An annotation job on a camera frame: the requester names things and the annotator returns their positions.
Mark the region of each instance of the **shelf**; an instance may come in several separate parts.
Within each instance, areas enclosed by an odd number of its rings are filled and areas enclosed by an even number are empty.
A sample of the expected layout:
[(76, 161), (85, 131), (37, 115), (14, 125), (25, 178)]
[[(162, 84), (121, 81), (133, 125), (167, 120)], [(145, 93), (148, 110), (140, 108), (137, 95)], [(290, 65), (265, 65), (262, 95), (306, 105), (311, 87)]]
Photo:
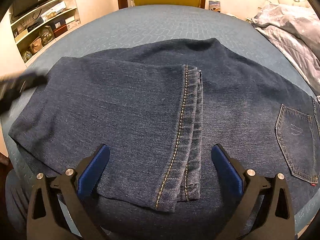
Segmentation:
[(32, 55), (30, 59), (28, 59), (28, 61), (25, 63), (26, 65), (30, 65), (30, 62), (33, 61), (34, 58), (38, 57), (39, 55), (42, 54), (42, 52), (44, 50), (46, 50), (47, 48), (49, 48), (52, 44), (56, 43), (56, 39), (53, 39), (52, 41), (50, 41), (48, 44), (46, 44), (44, 47), (41, 48), (41, 50), (39, 50), (36, 54)]
[(59, 0), (51, 0), (51, 1), (49, 1), (49, 2), (46, 2), (45, 4), (40, 5), (39, 7), (33, 9), (32, 11), (28, 12), (27, 14), (21, 16), (21, 17), (20, 17), (18, 20), (16, 20), (14, 23), (11, 23), (11, 28), (12, 28), (14, 25), (16, 25), (16, 24), (18, 25), (19, 22), (20, 22), (23, 18), (27, 17), (28, 15), (34, 13), (35, 11), (37, 11), (37, 10), (39, 10), (39, 9), (42, 9), (43, 7), (49, 5), (49, 4), (53, 3), (53, 2), (56, 2), (56, 1), (59, 1)]
[(37, 57), (39, 57), (47, 48), (49, 48), (52, 44), (56, 43), (58, 40), (60, 40), (61, 38), (63, 38), (64, 36), (66, 36), (67, 34), (71, 33), (72, 31), (76, 30), (77, 28), (79, 28), (81, 26), (81, 24), (71, 28), (70, 30), (67, 30), (65, 33), (61, 34), (59, 37), (53, 39), (52, 41), (50, 41), (48, 44), (46, 44), (41, 50), (39, 50), (36, 54), (32, 55), (32, 57), (30, 59), (28, 59), (28, 61), (25, 63), (26, 67), (29, 67), (35, 60)]
[(67, 13), (67, 12), (70, 12), (70, 11), (72, 11), (72, 10), (75, 10), (75, 9), (76, 9), (76, 7), (73, 7), (73, 8), (71, 8), (71, 9), (66, 10), (66, 11), (63, 11), (62, 13), (57, 14), (55, 17), (49, 19), (48, 21), (46, 21), (46, 22), (44, 22), (44, 23), (41, 23), (39, 26), (37, 26), (36, 28), (34, 28), (31, 32), (27, 33), (27, 34), (24, 35), (20, 40), (18, 40), (18, 41), (16, 42), (16, 45), (18, 45), (21, 41), (23, 41), (23, 39), (25, 39), (25, 38), (26, 38), (27, 36), (29, 36), (31, 33), (33, 33), (34, 31), (38, 30), (41, 26), (46, 25), (48, 22), (52, 21), (53, 19), (55, 19), (55, 18), (57, 18), (57, 17), (65, 14), (65, 13)]

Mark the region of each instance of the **white shelving unit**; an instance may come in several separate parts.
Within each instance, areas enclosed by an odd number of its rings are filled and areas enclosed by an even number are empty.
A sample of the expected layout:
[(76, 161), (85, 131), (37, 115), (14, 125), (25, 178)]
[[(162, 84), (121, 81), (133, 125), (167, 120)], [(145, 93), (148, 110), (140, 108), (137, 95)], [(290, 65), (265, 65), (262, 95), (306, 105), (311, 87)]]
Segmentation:
[(67, 10), (63, 11), (62, 13), (57, 14), (55, 17), (52, 17), (52, 18), (49, 19), (48, 21), (46, 21), (46, 22), (44, 22), (44, 23), (41, 23), (39, 26), (37, 26), (36, 28), (34, 28), (31, 32), (28, 32), (28, 33), (27, 33), (26, 35), (24, 35), (20, 40), (18, 40), (18, 41), (16, 42), (16, 44), (18, 45), (21, 41), (23, 41), (24, 38), (26, 38), (26, 37), (28, 37), (29, 35), (31, 35), (33, 32), (35, 32), (36, 30), (38, 30), (38, 29), (39, 29), (40, 27), (42, 27), (43, 25), (46, 25), (46, 24), (48, 24), (49, 22), (51, 22), (52, 20), (54, 20), (55, 18), (60, 17), (61, 15), (65, 14), (65, 13), (68, 13), (68, 12), (70, 12), (70, 11), (73, 11), (73, 10), (75, 10), (75, 9), (76, 9), (76, 7), (71, 8), (71, 9), (67, 9)]
[(69, 33), (73, 32), (74, 30), (76, 30), (77, 28), (79, 28), (81, 26), (81, 24), (73, 27), (72, 29), (66, 31), (65, 33), (61, 34), (58, 38), (53, 39), (52, 41), (50, 41), (47, 45), (45, 45), (41, 50), (39, 50), (36, 54), (32, 55), (32, 57), (25, 63), (27, 67), (29, 67), (35, 60), (37, 57), (39, 57), (47, 48), (49, 48), (51, 45), (53, 45), (54, 43), (56, 43), (58, 40), (60, 40), (61, 38), (63, 38), (64, 36), (68, 35)]
[(15, 27), (16, 25), (19, 25), (20, 22), (21, 22), (24, 18), (30, 16), (32, 13), (35, 13), (36, 11), (41, 10), (42, 8), (47, 7), (48, 5), (51, 5), (51, 4), (53, 4), (54, 2), (57, 2), (57, 1), (60, 1), (60, 0), (50, 0), (50, 1), (46, 2), (46, 3), (44, 3), (43, 5), (41, 5), (41, 6), (37, 7), (37, 8), (35, 8), (35, 9), (33, 9), (32, 11), (26, 13), (25, 15), (21, 16), (18, 20), (16, 20), (15, 22), (11, 23), (11, 28), (14, 29), (14, 27)]

